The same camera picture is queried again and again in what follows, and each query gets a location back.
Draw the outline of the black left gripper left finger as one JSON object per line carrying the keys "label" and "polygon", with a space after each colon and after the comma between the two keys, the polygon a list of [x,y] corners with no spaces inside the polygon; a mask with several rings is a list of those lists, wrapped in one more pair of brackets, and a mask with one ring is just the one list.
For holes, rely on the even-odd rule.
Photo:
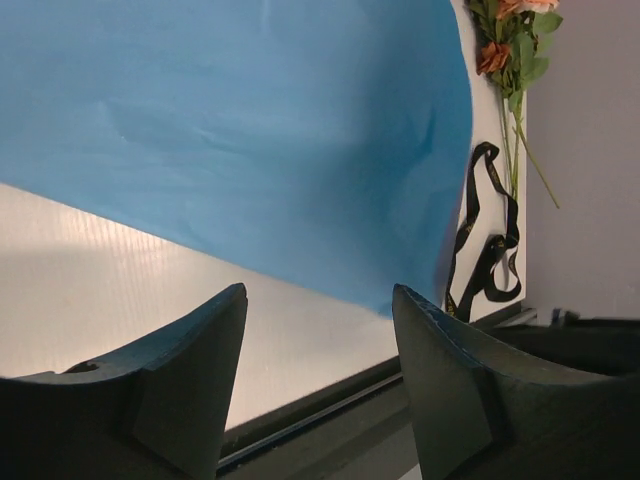
{"label": "black left gripper left finger", "polygon": [[211,479],[248,309],[233,284],[61,372],[1,382],[5,479]]}

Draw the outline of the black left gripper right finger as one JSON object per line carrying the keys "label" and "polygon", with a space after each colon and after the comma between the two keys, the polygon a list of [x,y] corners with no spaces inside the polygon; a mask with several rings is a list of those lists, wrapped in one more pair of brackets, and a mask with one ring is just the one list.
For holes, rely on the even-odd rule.
{"label": "black left gripper right finger", "polygon": [[639,324],[483,328],[414,290],[393,322],[426,479],[635,479]]}

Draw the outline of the blue wrapping paper sheet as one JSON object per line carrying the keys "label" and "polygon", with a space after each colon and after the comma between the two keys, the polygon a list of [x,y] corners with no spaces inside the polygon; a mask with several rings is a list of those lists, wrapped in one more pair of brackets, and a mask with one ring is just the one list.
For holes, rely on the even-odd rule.
{"label": "blue wrapping paper sheet", "polygon": [[1,179],[386,315],[444,296],[472,137],[448,1],[5,1]]}

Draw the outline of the fake flower stem orange blooms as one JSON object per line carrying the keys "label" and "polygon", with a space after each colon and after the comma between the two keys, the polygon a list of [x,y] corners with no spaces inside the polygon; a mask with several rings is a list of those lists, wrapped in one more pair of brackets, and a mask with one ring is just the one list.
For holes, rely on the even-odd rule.
{"label": "fake flower stem orange blooms", "polygon": [[476,30],[476,73],[494,86],[510,194],[518,197],[524,90],[517,36],[524,31],[517,1],[470,0],[465,3]]}

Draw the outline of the fake flower stem pink roses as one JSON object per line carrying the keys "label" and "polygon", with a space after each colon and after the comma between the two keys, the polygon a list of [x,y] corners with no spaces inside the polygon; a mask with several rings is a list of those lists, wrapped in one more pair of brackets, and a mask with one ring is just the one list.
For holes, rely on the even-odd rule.
{"label": "fake flower stem pink roses", "polygon": [[495,43],[504,58],[496,83],[502,97],[504,136],[514,136],[515,147],[525,150],[555,206],[559,202],[525,133],[524,106],[528,89],[549,69],[545,49],[563,23],[559,5],[558,1],[500,1],[495,14]]}

